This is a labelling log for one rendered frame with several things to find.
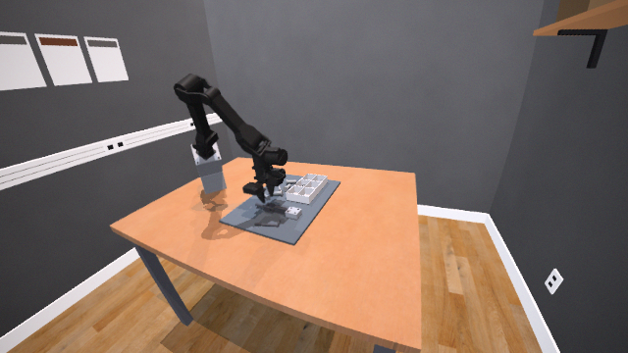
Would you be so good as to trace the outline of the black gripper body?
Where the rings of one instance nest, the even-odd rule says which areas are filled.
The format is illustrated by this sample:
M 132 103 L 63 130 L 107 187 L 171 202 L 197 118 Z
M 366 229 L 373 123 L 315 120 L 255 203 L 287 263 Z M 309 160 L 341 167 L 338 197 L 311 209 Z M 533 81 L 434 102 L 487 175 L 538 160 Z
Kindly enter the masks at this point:
M 257 194 L 259 194 L 262 191 L 262 189 L 264 189 L 263 184 L 265 182 L 262 182 L 263 173 L 264 173 L 265 169 L 268 169 L 268 171 L 269 171 L 271 166 L 272 165 L 269 165 L 269 164 L 252 166 L 251 167 L 252 170 L 255 171 L 254 179 L 256 179 L 257 181 L 256 182 L 249 182 L 246 185 L 244 185 L 243 188 L 242 188 L 243 193 L 250 194 L 250 195 L 257 195 Z M 258 183 L 260 183 L 260 184 L 258 184 Z

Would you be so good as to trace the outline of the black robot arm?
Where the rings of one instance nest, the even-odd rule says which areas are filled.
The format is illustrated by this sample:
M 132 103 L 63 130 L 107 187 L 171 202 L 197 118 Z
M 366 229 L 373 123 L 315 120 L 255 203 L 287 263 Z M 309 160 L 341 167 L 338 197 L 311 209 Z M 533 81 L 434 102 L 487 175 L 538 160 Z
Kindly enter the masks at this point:
M 205 92 L 204 88 L 207 88 Z M 271 147 L 272 141 L 254 126 L 246 124 L 221 95 L 220 90 L 210 85 L 206 78 L 188 74 L 174 85 L 174 89 L 179 99 L 186 104 L 197 131 L 196 142 L 191 146 L 204 160 L 216 153 L 215 149 L 213 152 L 213 145 L 219 137 L 217 132 L 210 129 L 203 104 L 208 105 L 232 130 L 241 149 L 252 155 L 254 165 L 284 166 L 287 163 L 288 152 L 280 147 Z M 264 141 L 263 144 L 258 146 L 261 141 Z M 265 169 L 262 180 L 279 186 L 285 177 L 287 177 L 285 169 L 274 170 L 271 166 L 269 171 Z

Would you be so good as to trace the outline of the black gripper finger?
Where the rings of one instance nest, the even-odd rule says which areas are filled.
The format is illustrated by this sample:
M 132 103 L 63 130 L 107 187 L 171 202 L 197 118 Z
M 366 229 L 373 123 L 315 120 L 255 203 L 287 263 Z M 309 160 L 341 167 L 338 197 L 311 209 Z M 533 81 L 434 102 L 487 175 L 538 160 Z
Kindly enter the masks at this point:
M 261 193 L 259 193 L 258 195 L 256 195 L 256 196 L 260 199 L 260 201 L 261 201 L 262 203 L 265 203 L 265 194 L 264 194 L 264 191 L 265 191 L 265 190 L 266 190 L 266 188 L 264 188 L 264 189 L 262 190 L 262 192 L 263 192 L 263 193 L 261 192 Z
M 265 182 L 265 184 L 266 184 L 266 187 L 268 189 L 268 192 L 269 192 L 270 196 L 273 197 L 275 186 L 272 183 L 268 182 L 268 181 Z

